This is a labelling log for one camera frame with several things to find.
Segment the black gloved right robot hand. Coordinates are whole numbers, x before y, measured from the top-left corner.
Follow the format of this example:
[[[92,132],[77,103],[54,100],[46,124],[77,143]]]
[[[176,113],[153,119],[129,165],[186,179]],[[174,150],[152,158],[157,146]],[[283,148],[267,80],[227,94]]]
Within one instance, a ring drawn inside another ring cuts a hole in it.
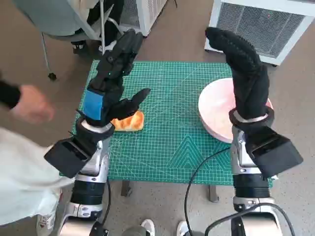
[[[205,35],[213,49],[225,54],[231,68],[238,114],[246,120],[264,116],[270,82],[268,70],[253,45],[219,28],[207,27]]]

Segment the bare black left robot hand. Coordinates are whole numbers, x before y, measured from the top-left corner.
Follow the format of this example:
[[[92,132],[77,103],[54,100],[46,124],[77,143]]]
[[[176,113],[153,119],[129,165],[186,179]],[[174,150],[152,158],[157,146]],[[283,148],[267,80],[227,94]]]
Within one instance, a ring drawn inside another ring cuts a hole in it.
[[[132,71],[142,42],[142,33],[129,29],[100,58],[97,74],[90,80],[83,99],[82,112],[88,124],[103,127],[113,119],[132,116],[149,95],[151,89],[144,88],[131,99],[122,99],[123,78]]]

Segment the person's hand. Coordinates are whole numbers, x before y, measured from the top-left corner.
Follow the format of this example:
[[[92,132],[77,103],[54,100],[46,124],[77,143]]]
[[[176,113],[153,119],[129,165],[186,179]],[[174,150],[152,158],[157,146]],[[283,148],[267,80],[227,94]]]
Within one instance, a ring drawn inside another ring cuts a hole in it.
[[[55,110],[45,95],[35,86],[20,86],[20,99],[11,113],[28,123],[36,124],[51,121]]]

